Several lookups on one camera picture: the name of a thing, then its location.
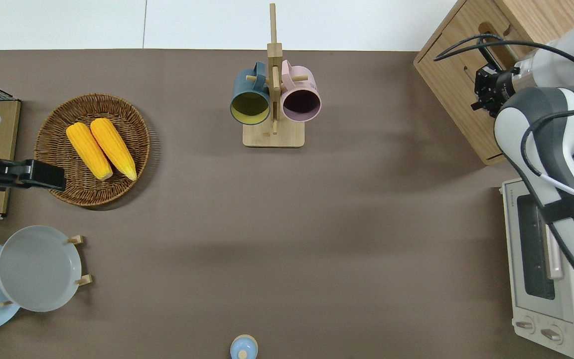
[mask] wooden cabinet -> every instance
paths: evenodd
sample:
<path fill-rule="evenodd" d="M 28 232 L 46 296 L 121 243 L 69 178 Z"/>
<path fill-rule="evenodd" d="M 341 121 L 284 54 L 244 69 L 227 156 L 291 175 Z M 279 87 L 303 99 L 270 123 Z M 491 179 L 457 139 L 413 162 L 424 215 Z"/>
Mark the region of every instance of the wooden cabinet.
<path fill-rule="evenodd" d="M 485 110 L 473 111 L 475 72 L 486 64 L 478 51 L 433 61 L 458 41 L 481 32 L 505 39 L 547 43 L 574 27 L 574 0 L 459 0 L 413 61 L 414 66 L 460 131 L 487 165 L 503 161 L 493 136 L 494 119 Z M 504 68 L 532 49 L 493 47 Z"/>

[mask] oven handle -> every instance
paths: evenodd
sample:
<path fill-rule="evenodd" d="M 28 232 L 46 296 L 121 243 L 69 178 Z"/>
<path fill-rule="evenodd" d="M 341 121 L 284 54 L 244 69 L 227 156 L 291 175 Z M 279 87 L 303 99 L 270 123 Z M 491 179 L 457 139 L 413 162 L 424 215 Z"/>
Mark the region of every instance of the oven handle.
<path fill-rule="evenodd" d="M 562 269 L 561 250 L 558 241 L 556 241 L 551 228 L 546 225 L 544 234 L 544 258 L 546 260 L 546 276 L 549 279 L 562 279 L 564 278 L 564 270 Z"/>

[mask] oven door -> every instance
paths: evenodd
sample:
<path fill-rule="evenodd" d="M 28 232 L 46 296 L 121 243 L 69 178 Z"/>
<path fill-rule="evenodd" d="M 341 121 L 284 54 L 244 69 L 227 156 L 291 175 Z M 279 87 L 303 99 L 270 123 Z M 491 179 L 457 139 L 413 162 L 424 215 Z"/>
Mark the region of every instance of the oven door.
<path fill-rule="evenodd" d="M 522 181 L 506 185 L 515 307 L 573 322 L 568 262 Z"/>

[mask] brown tabletop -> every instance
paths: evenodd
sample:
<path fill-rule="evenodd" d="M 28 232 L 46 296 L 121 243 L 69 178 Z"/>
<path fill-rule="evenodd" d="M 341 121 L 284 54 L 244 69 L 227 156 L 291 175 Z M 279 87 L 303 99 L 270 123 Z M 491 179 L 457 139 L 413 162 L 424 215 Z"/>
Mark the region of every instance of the brown tabletop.
<path fill-rule="evenodd" d="M 0 51 L 23 100 L 15 158 L 86 93 L 143 114 L 152 153 L 98 210 L 13 190 L 0 244 L 28 225 L 82 234 L 93 284 L 0 327 L 0 358 L 562 357 L 511 324 L 501 195 L 413 69 L 414 52 L 292 52 L 322 97 L 301 149 L 246 148 L 228 111 L 264 51 Z"/>

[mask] corn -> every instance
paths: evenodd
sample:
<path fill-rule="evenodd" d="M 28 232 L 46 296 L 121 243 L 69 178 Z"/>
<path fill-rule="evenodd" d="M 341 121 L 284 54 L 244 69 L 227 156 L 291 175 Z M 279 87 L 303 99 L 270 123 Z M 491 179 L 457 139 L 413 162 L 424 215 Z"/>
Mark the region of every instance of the corn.
<path fill-rule="evenodd" d="M 84 123 L 70 125 L 66 129 L 66 136 L 94 177 L 102 181 L 111 177 L 112 168 Z"/>
<path fill-rule="evenodd" d="M 134 159 L 132 159 L 128 147 L 126 147 L 125 142 L 119 136 L 119 132 L 114 128 L 112 122 L 107 118 L 97 118 L 90 124 L 90 129 L 96 142 L 99 143 L 99 146 L 101 146 L 103 152 L 105 152 L 105 155 L 117 170 L 131 180 L 136 181 L 137 168 L 134 164 Z"/>

